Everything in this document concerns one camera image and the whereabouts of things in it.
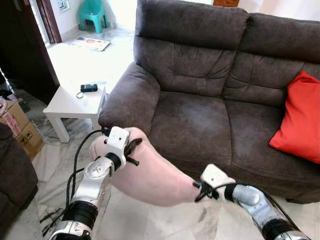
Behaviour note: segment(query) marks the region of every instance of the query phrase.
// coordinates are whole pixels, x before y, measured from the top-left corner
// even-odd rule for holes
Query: doormat
[[[88,38],[84,36],[78,36],[75,40],[69,43],[69,45],[72,47],[86,48],[99,52],[103,51],[109,44],[109,41]]]

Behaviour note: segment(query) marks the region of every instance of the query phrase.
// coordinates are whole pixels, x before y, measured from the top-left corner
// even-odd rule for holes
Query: black device
[[[82,93],[88,93],[88,92],[96,92],[98,91],[98,85],[97,84],[85,84],[80,86],[80,91]]]

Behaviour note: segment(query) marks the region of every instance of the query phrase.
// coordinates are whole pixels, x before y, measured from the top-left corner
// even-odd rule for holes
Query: cardboard box
[[[27,116],[17,101],[6,101],[6,108],[3,115],[0,116],[0,123],[8,125],[15,138],[22,132],[28,122]]]
[[[41,135],[31,122],[25,126],[16,139],[23,146],[30,160],[34,159],[44,145]]]

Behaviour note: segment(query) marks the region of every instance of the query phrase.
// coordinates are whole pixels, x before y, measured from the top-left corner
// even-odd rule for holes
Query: green plastic stool
[[[108,28],[107,15],[101,0],[85,0],[79,10],[80,30],[85,30],[85,21],[93,21],[97,34],[102,33],[101,18],[103,17],[105,27]]]

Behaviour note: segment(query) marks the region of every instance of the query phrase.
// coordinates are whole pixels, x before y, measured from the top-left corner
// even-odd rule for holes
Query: table leg
[[[98,123],[98,116],[93,116],[91,117],[91,123],[92,123],[92,128],[93,130],[100,130],[101,126]]]
[[[52,127],[54,128],[60,141],[62,143],[68,143],[70,137],[69,137],[67,130],[66,130],[64,124],[62,123],[61,119],[59,117],[48,117],[48,119],[50,120],[50,123],[52,124]]]

